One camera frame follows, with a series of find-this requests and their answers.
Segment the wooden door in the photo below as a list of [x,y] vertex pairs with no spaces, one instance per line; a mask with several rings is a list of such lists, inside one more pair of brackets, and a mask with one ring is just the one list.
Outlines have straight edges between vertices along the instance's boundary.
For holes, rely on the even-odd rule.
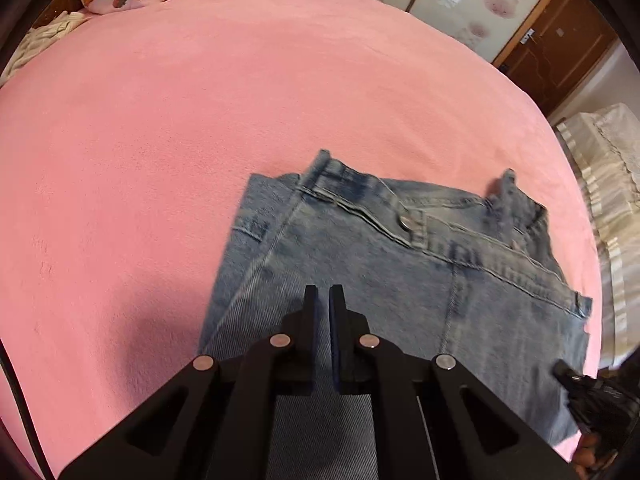
[[589,0],[551,0],[499,69],[549,115],[616,39]]

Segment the jeans waistband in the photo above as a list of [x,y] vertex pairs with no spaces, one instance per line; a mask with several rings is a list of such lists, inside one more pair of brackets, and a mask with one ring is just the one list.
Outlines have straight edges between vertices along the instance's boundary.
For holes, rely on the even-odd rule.
[[580,318],[591,313],[591,300],[571,290],[562,277],[533,260],[504,240],[444,222],[429,214],[425,205],[445,204],[449,197],[459,203],[472,201],[492,209],[496,222],[510,218],[515,228],[546,234],[546,210],[515,187],[513,171],[505,173],[506,193],[484,199],[457,189],[412,183],[408,192],[394,192],[380,178],[359,173],[322,150],[305,174],[298,189],[319,200],[360,216],[399,244],[457,266],[482,270]]

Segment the jeans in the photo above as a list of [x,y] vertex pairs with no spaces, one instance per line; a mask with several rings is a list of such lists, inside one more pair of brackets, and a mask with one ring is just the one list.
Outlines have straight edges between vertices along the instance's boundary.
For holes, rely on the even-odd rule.
[[513,171],[488,198],[381,180],[322,151],[302,175],[254,174],[234,222],[201,337],[218,359],[278,331],[307,283],[322,300],[316,389],[276,402],[268,476],[372,479],[368,397],[338,396],[331,374],[328,289],[405,353],[452,354],[548,443],[575,433],[550,374],[584,363],[591,300],[565,283],[546,210]]

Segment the metal button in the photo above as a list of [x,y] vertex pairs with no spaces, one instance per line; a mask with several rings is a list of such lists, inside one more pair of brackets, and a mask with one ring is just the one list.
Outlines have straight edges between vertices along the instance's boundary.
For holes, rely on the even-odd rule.
[[204,370],[209,370],[213,366],[214,360],[213,357],[208,355],[199,355],[193,360],[193,367],[203,372]]
[[409,214],[400,215],[400,225],[407,231],[415,231],[417,228],[416,221]]
[[269,343],[276,348],[284,348],[291,343],[291,338],[287,334],[276,334],[271,336]]
[[380,339],[373,334],[360,336],[360,344],[365,348],[375,348],[380,344]]
[[444,370],[451,370],[456,365],[456,360],[449,354],[440,354],[436,357],[436,364]]

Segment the pink bedsheet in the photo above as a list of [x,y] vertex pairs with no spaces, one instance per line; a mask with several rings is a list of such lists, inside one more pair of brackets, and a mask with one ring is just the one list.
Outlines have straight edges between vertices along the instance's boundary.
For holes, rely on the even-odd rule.
[[[596,251],[550,127],[395,8],[169,0],[99,16],[0,89],[0,117],[0,336],[56,474],[194,355],[249,174],[301,171],[319,148],[479,194],[513,168],[594,298],[596,371]],[[0,417],[34,463],[4,381]]]

